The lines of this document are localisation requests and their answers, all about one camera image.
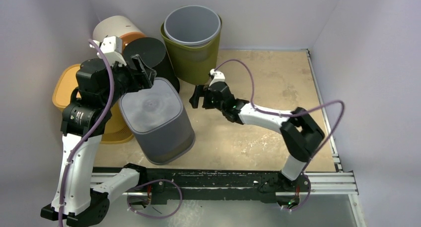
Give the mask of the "black round waste bin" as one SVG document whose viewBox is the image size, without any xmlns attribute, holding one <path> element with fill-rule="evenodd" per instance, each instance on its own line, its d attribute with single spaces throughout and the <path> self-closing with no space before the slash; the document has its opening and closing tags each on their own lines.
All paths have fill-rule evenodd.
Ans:
<svg viewBox="0 0 421 227">
<path fill-rule="evenodd" d="M 157 77 L 167 79 L 177 92 L 180 82 L 175 75 L 165 45 L 158 39 L 144 37 L 130 42 L 123 50 L 123 57 L 127 64 L 133 63 L 131 56 L 139 55 L 145 67 L 154 69 Z"/>
</svg>

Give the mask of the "dark grey mesh waste bin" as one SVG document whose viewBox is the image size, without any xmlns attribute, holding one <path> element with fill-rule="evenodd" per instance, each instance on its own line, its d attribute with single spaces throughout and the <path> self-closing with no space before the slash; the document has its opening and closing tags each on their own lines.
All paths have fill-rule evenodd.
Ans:
<svg viewBox="0 0 421 227">
<path fill-rule="evenodd" d="M 196 135 L 187 111 L 168 80 L 158 77 L 152 88 L 124 94 L 119 107 L 151 163 L 168 164 L 194 146 Z"/>
</svg>

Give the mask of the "yellow ribbed waste bin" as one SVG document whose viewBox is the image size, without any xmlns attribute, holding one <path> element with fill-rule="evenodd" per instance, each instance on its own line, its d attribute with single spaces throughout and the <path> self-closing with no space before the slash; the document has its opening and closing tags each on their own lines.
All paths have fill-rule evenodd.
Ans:
<svg viewBox="0 0 421 227">
<path fill-rule="evenodd" d="M 60 76 L 53 96 L 52 103 L 63 111 L 70 103 L 70 97 L 73 90 L 77 87 L 76 72 L 80 69 L 79 64 L 75 64 L 66 68 Z M 111 107 L 112 117 L 105 126 L 102 136 L 102 144 L 114 145 L 129 142 L 134 135 L 127 126 L 118 102 Z"/>
</svg>

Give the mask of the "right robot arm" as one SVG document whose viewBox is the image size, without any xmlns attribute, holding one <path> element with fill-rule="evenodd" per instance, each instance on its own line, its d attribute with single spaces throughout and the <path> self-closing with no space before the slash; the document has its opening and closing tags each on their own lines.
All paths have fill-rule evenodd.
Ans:
<svg viewBox="0 0 421 227">
<path fill-rule="evenodd" d="M 232 123 L 254 125 L 282 135 L 289 156 L 281 170 L 279 185 L 290 191 L 298 185 L 298 177 L 325 138 L 325 133 L 303 108 L 283 113 L 253 106 L 248 100 L 236 98 L 228 85 L 217 81 L 212 85 L 195 86 L 189 103 L 198 108 L 203 98 L 204 109 L 217 109 Z"/>
</svg>

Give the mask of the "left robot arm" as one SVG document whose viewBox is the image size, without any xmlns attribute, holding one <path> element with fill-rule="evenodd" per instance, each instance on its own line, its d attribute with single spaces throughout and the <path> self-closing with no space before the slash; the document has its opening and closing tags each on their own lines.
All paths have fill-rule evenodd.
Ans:
<svg viewBox="0 0 421 227">
<path fill-rule="evenodd" d="M 89 227 L 99 224 L 110 204 L 125 191 L 147 188 L 146 168 L 126 164 L 110 180 L 91 187 L 94 159 L 112 116 L 111 107 L 126 93 L 149 89 L 156 71 L 140 55 L 123 62 L 90 59 L 80 65 L 76 88 L 62 112 L 63 160 L 53 201 L 41 209 L 41 217 L 60 226 Z"/>
</svg>

